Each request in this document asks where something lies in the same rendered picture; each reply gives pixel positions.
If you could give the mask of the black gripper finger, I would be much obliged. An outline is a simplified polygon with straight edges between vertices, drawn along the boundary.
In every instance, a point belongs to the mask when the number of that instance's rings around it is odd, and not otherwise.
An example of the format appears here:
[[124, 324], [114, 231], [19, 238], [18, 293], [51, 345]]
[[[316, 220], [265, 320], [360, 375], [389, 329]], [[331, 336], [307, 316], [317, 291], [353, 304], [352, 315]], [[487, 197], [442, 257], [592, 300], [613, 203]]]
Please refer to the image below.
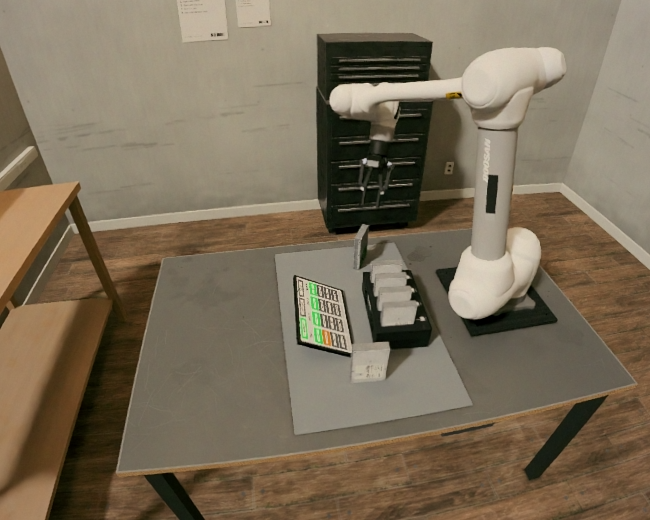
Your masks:
[[[379, 165], [378, 167], [378, 172], [379, 172], [379, 191], [378, 191], [378, 197], [377, 197], [377, 203], [376, 203], [376, 208], [379, 208], [380, 205], [380, 194], [384, 194], [384, 191], [389, 188], [389, 183], [390, 183], [390, 178], [392, 174], [392, 170], [395, 167], [394, 164], [391, 164], [388, 162], [388, 172], [387, 172], [387, 177], [385, 181], [385, 186], [383, 186], [383, 169], [382, 169], [382, 164]], [[394, 166], [394, 167], [393, 167]]]
[[[364, 183], [363, 183], [362, 179], [364, 180], [364, 171], [365, 171], [365, 164], [366, 164], [366, 162], [367, 162], [366, 159], [360, 159], [359, 185], [361, 186], [361, 190], [363, 191], [363, 196], [362, 196], [362, 202], [361, 202], [361, 205], [365, 205], [366, 194], [367, 194], [367, 187], [368, 187], [367, 182], [369, 183], [370, 177], [371, 177], [372, 172], [373, 172], [373, 170], [374, 170], [374, 169], [372, 169], [373, 166], [370, 166], [370, 167], [369, 167], [369, 169], [368, 169], [368, 173], [367, 173], [367, 176], [366, 176], [365, 181], [364, 181]], [[363, 170], [364, 170], [364, 171], [363, 171]], [[366, 185], [367, 185], [367, 186], [366, 186]], [[366, 193], [365, 193], [365, 191], [366, 191]]]

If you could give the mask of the white hard drive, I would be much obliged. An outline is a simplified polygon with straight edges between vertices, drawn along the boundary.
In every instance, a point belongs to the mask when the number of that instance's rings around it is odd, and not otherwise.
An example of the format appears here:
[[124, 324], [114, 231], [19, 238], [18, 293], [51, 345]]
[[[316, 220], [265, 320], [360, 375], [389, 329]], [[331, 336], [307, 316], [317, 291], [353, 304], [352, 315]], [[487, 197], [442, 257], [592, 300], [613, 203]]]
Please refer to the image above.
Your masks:
[[368, 231], [369, 225], [362, 224], [354, 238], [353, 269], [360, 270], [367, 256]]

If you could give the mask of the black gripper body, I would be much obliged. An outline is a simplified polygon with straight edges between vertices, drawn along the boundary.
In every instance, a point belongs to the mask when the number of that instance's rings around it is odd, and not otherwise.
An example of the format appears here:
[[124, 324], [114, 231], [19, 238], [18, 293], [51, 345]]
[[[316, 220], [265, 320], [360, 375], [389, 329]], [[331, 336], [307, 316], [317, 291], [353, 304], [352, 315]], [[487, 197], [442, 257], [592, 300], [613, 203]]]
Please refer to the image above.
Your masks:
[[[380, 141], [370, 141], [369, 153], [374, 155], [382, 156], [382, 159], [385, 159], [385, 163], [382, 164], [382, 169], [388, 164], [390, 143], [380, 142]], [[370, 155], [368, 154], [368, 156]], [[367, 156], [367, 158], [368, 158]]]

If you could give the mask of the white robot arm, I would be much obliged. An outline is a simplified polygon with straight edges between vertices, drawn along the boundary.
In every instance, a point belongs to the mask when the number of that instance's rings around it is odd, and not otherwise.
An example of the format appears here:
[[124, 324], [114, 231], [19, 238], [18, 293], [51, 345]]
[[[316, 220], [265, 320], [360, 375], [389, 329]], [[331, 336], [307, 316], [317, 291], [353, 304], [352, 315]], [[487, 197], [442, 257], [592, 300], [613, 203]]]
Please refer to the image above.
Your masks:
[[535, 308], [527, 290], [540, 263], [540, 242], [527, 229], [508, 229], [518, 127], [532, 95], [565, 74], [565, 58], [557, 49], [505, 48], [478, 57], [461, 78], [341, 85], [330, 95], [336, 113], [371, 121], [369, 139], [386, 143], [393, 142], [401, 101], [464, 98], [472, 108], [479, 126], [472, 240], [449, 289], [450, 304], [463, 318]]

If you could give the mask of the grey flat mat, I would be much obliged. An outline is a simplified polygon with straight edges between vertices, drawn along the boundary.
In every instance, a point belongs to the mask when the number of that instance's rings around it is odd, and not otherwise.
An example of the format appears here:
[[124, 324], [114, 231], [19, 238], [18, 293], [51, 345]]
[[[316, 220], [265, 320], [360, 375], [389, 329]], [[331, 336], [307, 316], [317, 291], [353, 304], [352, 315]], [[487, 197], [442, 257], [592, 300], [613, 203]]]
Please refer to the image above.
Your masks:
[[275, 254], [295, 435], [361, 426], [472, 406], [428, 312], [428, 347], [390, 350], [385, 380], [350, 381], [351, 358], [297, 345], [293, 276], [343, 290], [353, 344], [373, 343], [363, 272], [372, 261], [401, 260], [395, 243], [367, 246], [360, 270], [354, 246]]

